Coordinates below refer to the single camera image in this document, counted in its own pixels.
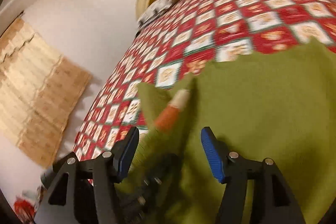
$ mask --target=metal screw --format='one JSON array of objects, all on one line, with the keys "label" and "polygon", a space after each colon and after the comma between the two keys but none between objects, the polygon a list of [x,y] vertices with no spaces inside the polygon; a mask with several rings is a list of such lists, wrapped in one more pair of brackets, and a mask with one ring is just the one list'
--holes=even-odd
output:
[{"label": "metal screw", "polygon": [[161,185],[161,184],[162,184],[162,181],[161,181],[159,178],[154,178],[154,180],[156,181],[156,183],[157,183],[158,185]]},{"label": "metal screw", "polygon": [[67,160],[67,164],[74,164],[76,162],[76,159],[75,158],[69,158],[68,160]]},{"label": "metal screw", "polygon": [[267,165],[273,165],[274,161],[272,159],[265,159]]},{"label": "metal screw", "polygon": [[109,157],[111,157],[112,156],[112,153],[110,152],[110,151],[105,151],[104,153],[103,153],[103,158],[109,158]]},{"label": "metal screw", "polygon": [[146,204],[146,200],[144,199],[143,196],[140,196],[140,197],[138,198],[138,201],[139,201],[140,205],[142,205],[142,206]]},{"label": "metal screw", "polygon": [[229,156],[230,156],[230,158],[232,158],[232,159],[236,159],[236,158],[239,157],[239,154],[238,154],[237,152],[230,152],[230,153],[229,153]]}]

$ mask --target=red and white tablecloth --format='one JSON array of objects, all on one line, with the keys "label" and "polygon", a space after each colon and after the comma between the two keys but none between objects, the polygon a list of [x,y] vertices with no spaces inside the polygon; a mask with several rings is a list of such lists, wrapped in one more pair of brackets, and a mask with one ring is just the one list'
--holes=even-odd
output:
[{"label": "red and white tablecloth", "polygon": [[210,59],[233,61],[253,51],[271,54],[315,36],[336,52],[333,0],[181,0],[133,41],[96,97],[74,146],[94,158],[131,126],[147,132],[137,84],[169,89]]}]

